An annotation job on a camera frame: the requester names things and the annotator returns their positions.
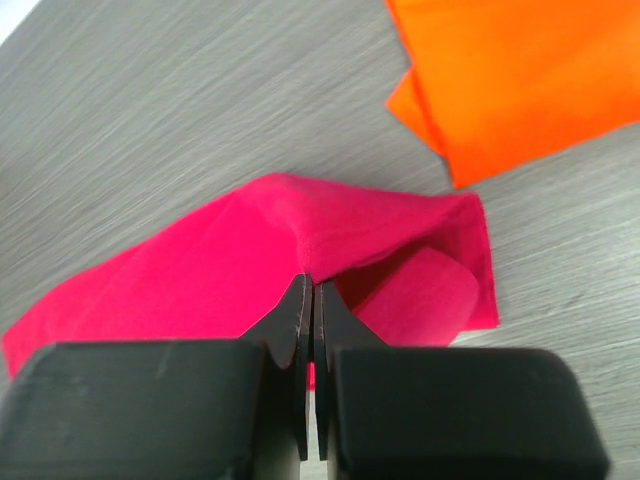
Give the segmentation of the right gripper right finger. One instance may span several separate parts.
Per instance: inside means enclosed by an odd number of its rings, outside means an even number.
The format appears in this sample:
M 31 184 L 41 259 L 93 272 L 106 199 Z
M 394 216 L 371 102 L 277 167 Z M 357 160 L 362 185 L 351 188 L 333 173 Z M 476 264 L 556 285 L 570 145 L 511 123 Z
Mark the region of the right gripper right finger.
M 332 479 L 604 479 L 579 383 L 531 348 L 392 347 L 314 292 L 316 419 Z

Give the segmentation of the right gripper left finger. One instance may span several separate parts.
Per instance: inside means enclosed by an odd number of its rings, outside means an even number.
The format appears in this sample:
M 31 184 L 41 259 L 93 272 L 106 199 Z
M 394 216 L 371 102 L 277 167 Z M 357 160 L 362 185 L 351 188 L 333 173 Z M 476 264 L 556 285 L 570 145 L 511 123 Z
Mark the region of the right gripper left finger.
M 59 343 L 1 405 L 5 479 L 296 479 L 313 284 L 237 339 Z

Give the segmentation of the crimson red t shirt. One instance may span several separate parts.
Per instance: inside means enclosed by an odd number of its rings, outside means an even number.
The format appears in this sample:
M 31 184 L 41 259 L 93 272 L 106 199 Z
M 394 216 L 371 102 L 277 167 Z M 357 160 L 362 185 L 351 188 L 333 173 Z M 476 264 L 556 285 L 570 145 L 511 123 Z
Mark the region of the crimson red t shirt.
M 397 346 L 446 346 L 500 321 L 480 198 L 271 174 L 62 283 L 3 336 L 15 376 L 59 342 L 235 338 L 292 279 L 334 280 Z

